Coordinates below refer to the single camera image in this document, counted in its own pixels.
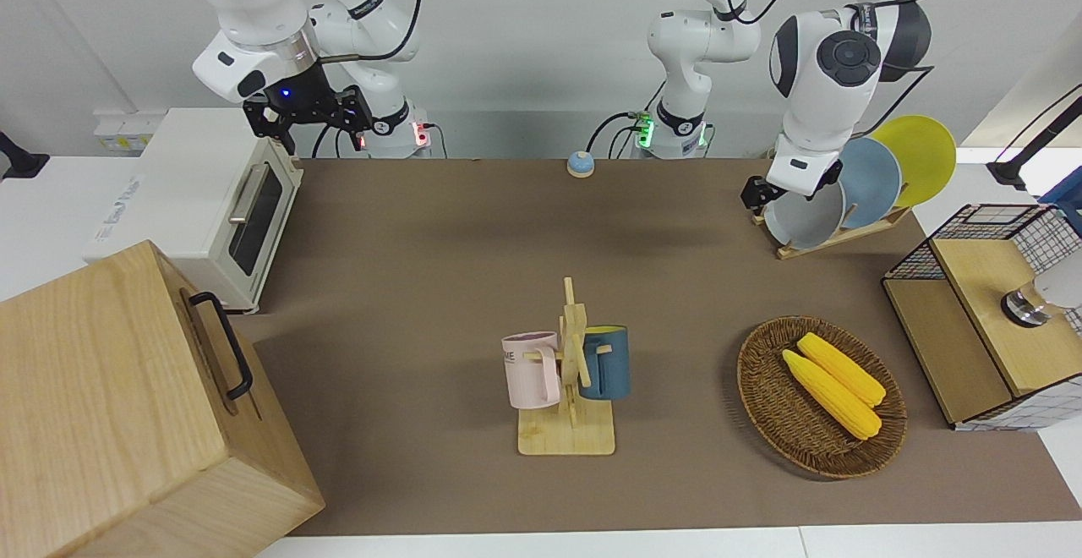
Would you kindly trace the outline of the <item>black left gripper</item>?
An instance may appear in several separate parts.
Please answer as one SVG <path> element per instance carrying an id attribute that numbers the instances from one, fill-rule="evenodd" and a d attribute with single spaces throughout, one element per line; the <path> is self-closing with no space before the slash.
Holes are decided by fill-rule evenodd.
<path id="1" fill-rule="evenodd" d="M 743 184 L 740 192 L 740 200 L 748 211 L 762 212 L 762 208 L 774 200 L 780 199 L 786 192 L 787 189 L 777 187 L 777 185 L 773 185 L 765 177 L 753 174 L 753 176 L 745 180 L 745 184 Z"/>

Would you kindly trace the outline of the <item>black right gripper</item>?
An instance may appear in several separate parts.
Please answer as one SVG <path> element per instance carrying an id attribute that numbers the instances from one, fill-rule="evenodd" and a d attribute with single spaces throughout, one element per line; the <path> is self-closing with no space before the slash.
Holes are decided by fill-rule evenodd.
<path id="1" fill-rule="evenodd" d="M 290 156 L 295 156 L 289 133 L 294 125 L 340 128 L 349 141 L 347 152 L 369 152 L 366 138 L 374 115 L 362 91 L 358 85 L 337 90 L 320 64 L 254 93 L 243 101 L 243 111 L 255 137 L 270 140 Z"/>

